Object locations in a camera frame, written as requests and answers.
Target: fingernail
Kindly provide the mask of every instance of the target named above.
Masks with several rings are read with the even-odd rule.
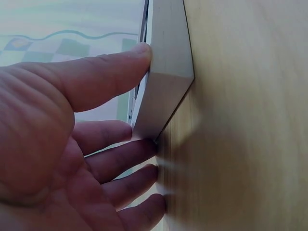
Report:
[[[131,49],[131,51],[138,53],[138,54],[142,54],[142,53],[145,53],[145,52],[150,52],[151,48],[147,43],[141,42],[141,43],[138,43],[136,46],[134,46]]]

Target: wooden table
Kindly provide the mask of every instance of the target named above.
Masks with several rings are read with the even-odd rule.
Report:
[[[156,230],[308,230],[308,1],[185,6],[196,80],[161,137]]]

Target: wood grain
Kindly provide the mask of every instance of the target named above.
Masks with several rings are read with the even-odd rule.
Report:
[[[157,230],[308,230],[308,1],[185,6],[196,80],[161,138]]]

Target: checkered pattern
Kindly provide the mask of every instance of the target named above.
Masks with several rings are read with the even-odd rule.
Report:
[[[19,62],[61,62],[89,56],[91,47],[73,39],[30,41],[0,37],[0,66]]]

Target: skin wrinkle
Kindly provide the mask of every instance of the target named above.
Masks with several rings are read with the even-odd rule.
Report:
[[[25,72],[28,72],[30,75],[34,75],[32,72],[29,72],[27,70],[25,70]],[[30,85],[31,83],[25,81],[27,79],[25,77],[27,77],[27,76],[29,76],[29,75],[23,75],[23,77],[16,77],[16,76],[13,76],[13,77],[16,77],[15,79],[19,80],[21,83],[24,83],[26,86],[28,86],[28,89],[29,89],[30,92],[34,91],[34,92],[36,92],[39,95],[37,97],[33,97],[34,99],[39,98],[40,101],[43,102],[43,100],[41,100],[41,98],[44,98],[44,99],[48,100],[48,103],[51,103],[53,105],[52,108],[50,110],[48,110],[47,115],[49,117],[52,117],[54,119],[54,116],[61,115],[62,114],[62,109],[60,109],[60,106],[59,106],[60,100],[58,100],[58,103],[56,103],[54,99],[52,99],[51,97],[47,96],[45,93],[43,94],[37,88],[31,86]],[[48,87],[53,87],[54,88],[54,86],[51,83],[49,83],[47,81],[45,81],[45,83],[46,83],[46,85],[42,86],[43,88],[48,88]],[[58,122],[60,122],[62,120],[61,116],[57,116],[57,120],[58,120]]]

